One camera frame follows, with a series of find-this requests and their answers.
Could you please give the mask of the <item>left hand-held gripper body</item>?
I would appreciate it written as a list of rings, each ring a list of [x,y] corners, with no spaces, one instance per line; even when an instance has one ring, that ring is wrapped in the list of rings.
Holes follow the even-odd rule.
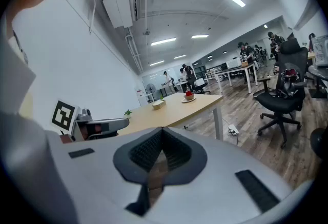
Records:
[[[59,129],[62,135],[68,135],[72,141],[84,141],[82,129],[92,120],[89,109],[58,100],[51,118],[51,125]]]

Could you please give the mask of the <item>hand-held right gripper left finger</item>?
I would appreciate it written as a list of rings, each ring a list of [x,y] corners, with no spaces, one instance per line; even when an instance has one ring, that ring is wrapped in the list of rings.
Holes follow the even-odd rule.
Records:
[[[54,173],[46,196],[47,218],[55,223],[159,223],[126,209],[137,202],[141,185],[124,180],[113,163],[119,147],[151,131],[70,144],[46,131]]]

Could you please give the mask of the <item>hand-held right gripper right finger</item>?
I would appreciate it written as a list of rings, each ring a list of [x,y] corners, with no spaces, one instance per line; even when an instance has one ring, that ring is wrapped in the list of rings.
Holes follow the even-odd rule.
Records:
[[[147,221],[241,223],[260,215],[261,211],[235,175],[242,170],[250,170],[278,200],[292,193],[282,177],[236,145],[184,129],[174,131],[201,144],[208,161],[189,184],[165,187],[147,212]]]

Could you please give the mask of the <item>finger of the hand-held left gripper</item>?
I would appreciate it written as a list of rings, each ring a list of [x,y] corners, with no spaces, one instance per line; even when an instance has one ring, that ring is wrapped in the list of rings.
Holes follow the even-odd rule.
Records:
[[[128,118],[92,120],[86,123],[87,139],[115,137],[117,131],[127,127]]]

